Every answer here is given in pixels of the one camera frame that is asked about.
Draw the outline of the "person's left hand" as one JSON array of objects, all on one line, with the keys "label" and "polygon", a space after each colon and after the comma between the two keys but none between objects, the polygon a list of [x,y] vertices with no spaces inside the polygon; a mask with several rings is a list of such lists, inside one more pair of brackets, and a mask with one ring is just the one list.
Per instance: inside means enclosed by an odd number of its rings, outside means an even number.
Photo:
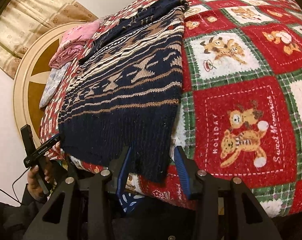
[{"label": "person's left hand", "polygon": [[[27,190],[34,198],[43,198],[44,192],[41,188],[36,175],[38,174],[39,166],[33,166],[29,169],[27,173]],[[54,185],[53,176],[53,164],[48,157],[45,158],[45,168],[44,168],[45,181],[51,185]]]}]

